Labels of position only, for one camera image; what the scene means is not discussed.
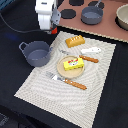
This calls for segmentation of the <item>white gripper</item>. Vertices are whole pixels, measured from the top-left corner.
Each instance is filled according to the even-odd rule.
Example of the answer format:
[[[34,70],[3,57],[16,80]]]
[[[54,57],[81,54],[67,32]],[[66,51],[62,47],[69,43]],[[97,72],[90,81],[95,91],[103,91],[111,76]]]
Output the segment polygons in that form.
[[[60,22],[61,13],[57,10],[57,0],[36,0],[39,27],[43,31],[53,31]]]

